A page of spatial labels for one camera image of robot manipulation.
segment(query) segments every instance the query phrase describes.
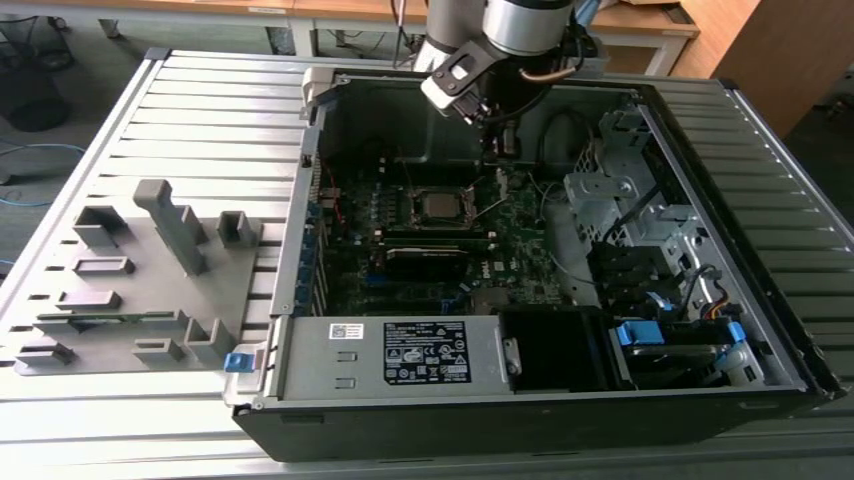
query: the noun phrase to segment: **motherboard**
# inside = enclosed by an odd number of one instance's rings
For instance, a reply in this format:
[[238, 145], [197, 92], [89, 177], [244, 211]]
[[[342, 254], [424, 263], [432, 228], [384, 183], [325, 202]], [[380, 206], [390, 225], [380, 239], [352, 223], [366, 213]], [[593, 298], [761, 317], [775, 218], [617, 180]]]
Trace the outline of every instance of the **motherboard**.
[[326, 315], [477, 315], [561, 303], [540, 218], [561, 188], [525, 170], [426, 168], [392, 151], [324, 164]]

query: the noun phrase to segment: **warning label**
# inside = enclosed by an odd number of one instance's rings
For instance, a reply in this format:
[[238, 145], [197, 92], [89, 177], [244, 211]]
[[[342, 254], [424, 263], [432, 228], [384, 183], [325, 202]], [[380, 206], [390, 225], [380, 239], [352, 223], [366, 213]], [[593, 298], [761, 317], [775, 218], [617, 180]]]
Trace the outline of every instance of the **warning label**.
[[389, 385], [470, 383], [464, 322], [386, 323], [382, 347]]

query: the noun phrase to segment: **barcode sticker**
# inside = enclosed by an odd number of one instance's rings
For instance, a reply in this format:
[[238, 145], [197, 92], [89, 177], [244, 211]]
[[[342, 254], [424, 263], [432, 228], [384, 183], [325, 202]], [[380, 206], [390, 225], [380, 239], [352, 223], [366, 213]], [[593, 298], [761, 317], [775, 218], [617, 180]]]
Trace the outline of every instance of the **barcode sticker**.
[[284, 15], [284, 8], [249, 7], [252, 13], [272, 13], [273, 15]]
[[329, 324], [329, 340], [361, 340], [364, 338], [362, 323]]

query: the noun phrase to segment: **wooden cabinet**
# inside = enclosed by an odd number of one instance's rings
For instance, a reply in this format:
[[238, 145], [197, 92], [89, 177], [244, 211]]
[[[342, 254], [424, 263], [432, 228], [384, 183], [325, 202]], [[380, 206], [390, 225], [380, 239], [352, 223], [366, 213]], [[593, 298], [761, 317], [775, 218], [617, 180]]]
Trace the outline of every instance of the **wooden cabinet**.
[[681, 0], [700, 29], [671, 75], [729, 78], [781, 137], [854, 62], [851, 0]]

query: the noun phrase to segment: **blue cable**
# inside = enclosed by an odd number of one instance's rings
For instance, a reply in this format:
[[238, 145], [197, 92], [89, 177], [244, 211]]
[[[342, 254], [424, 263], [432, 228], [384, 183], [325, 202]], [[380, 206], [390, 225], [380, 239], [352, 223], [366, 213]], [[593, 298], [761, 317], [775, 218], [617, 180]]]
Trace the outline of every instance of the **blue cable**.
[[[73, 150], [80, 155], [85, 154], [84, 148], [80, 148], [76, 145], [68, 145], [65, 143], [33, 143], [30, 145], [21, 145], [19, 143], [10, 142], [3, 138], [0, 138], [0, 142], [7, 143], [9, 145], [14, 145], [13, 148], [9, 148], [7, 150], [3, 150], [0, 152], [0, 157], [2, 157], [3, 155], [7, 155], [9, 153], [14, 153], [21, 150], [25, 150], [27, 148], [65, 148], [68, 150]], [[0, 198], [0, 203], [3, 205], [9, 205], [11, 207], [43, 207], [45, 205], [49, 205], [52, 202], [35, 202], [35, 203], [13, 202], [11, 200], [5, 200]]]
[[[17, 145], [11, 142], [6, 142], [5, 140], [2, 140], [2, 142], [7, 143], [9, 145]], [[68, 150], [73, 150], [74, 152], [77, 152], [80, 155], [85, 153], [85, 149], [77, 147], [76, 145], [68, 145], [65, 143], [33, 143], [30, 145], [17, 145], [15, 147], [3, 150], [2, 152], [0, 152], [0, 157], [27, 148], [66, 148]]]
[[3, 205], [9, 205], [10, 207], [43, 207], [45, 205], [49, 205], [53, 202], [26, 203], [26, 202], [13, 202], [11, 200], [0, 198], [0, 203], [2, 203]]
[[575, 18], [577, 19], [577, 24], [583, 27], [588, 27], [592, 23], [592, 17], [596, 16], [599, 11], [599, 5], [601, 4], [601, 0], [587, 0], [580, 7], [576, 9]]

